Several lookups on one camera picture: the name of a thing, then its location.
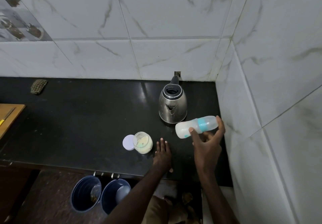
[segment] blue container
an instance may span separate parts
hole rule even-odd
[[[117,206],[117,200],[120,202],[130,190],[130,184],[124,179],[110,181],[104,188],[101,196],[101,205],[105,213],[109,215],[115,206]]]
[[[102,184],[97,177],[84,177],[76,184],[71,193],[71,206],[77,212],[86,212],[97,204],[101,192]]]

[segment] electric kettle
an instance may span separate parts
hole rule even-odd
[[[159,97],[159,115],[169,124],[176,124],[187,115],[187,98],[179,85],[179,76],[175,75]]]

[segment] granite countertop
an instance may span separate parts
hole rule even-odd
[[[42,94],[30,93],[35,78],[0,77],[0,103],[25,104],[26,117],[10,137],[0,161],[143,176],[152,165],[155,143],[170,143],[173,173],[164,178],[198,181],[191,138],[179,139],[159,117],[158,98],[167,81],[48,78]],[[220,115],[215,83],[181,82],[186,120]],[[153,149],[127,151],[123,138],[143,131]],[[224,140],[216,178],[232,186]]]

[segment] left hand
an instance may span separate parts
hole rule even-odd
[[[173,172],[171,168],[171,151],[169,143],[160,138],[160,143],[156,143],[156,152],[153,158],[153,166],[161,169],[163,172]]]

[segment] decorative wall tile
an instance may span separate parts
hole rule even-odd
[[[3,76],[78,76],[57,45],[50,41],[0,43],[0,60],[0,75]]]
[[[131,40],[142,79],[207,81],[219,39]]]
[[[230,43],[230,39],[227,39],[227,38],[220,39],[219,46],[215,56],[215,61],[213,63],[213,66],[211,68],[211,72],[209,75],[209,79],[208,79],[209,81],[216,80],[221,64],[223,63],[223,59],[225,58],[225,54],[227,52],[229,43]]]
[[[51,41],[51,38],[21,0],[0,0],[0,42],[11,41]]]
[[[322,220],[322,87],[264,127],[299,223]]]
[[[84,78],[141,79],[130,40],[56,44]]]
[[[131,38],[220,38],[231,0],[119,0]]]
[[[54,39],[128,38],[118,0],[22,0]]]
[[[222,38],[231,38],[246,0],[232,0]]]
[[[261,129],[252,98],[231,42],[216,79],[227,152]]]
[[[295,223],[263,129],[229,155],[236,200],[244,223]]]
[[[233,35],[262,126],[322,84],[322,0],[247,0]]]

